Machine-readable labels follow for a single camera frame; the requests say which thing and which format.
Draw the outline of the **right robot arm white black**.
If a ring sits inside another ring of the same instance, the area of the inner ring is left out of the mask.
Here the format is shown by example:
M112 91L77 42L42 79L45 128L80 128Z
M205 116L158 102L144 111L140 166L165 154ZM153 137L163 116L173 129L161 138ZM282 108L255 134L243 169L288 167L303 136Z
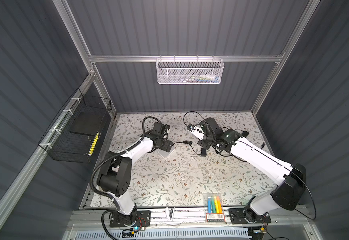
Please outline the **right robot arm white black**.
M199 139L201 145L225 151L260 170L276 185L270 191L252 197L244 207L247 221L254 223L269 211L282 208L293 211L307 190L306 169L300 164L284 162L252 144L247 131L224 131L214 118L202 120L187 129Z

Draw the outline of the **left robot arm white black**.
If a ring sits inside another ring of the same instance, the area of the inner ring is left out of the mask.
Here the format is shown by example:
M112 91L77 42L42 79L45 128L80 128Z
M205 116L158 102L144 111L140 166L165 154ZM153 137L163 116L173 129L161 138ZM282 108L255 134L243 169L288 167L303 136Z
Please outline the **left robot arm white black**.
M173 146L168 139L170 126L154 120L153 128L149 131L142 128L142 135L131 146L118 153L108 152L90 179L91 189L98 195L110 198L118 213L124 216L134 215L136 209L128 191L133 164L156 149L168 153Z

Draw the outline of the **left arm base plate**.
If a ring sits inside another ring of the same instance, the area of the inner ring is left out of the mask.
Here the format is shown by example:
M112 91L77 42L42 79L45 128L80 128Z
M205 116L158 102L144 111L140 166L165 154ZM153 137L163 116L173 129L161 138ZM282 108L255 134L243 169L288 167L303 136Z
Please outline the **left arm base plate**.
M151 220L151 211L133 211L131 215L126 216L117 211L111 211L109 214L109 227L149 227Z

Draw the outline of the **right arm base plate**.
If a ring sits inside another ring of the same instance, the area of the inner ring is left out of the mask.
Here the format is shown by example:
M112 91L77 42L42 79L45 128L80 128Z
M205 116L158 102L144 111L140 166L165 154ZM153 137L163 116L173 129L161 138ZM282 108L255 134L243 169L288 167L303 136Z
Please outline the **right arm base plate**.
M232 224L269 224L271 218L269 213L264 215L257 215L251 209L245 208L230 208L228 209L228 216Z

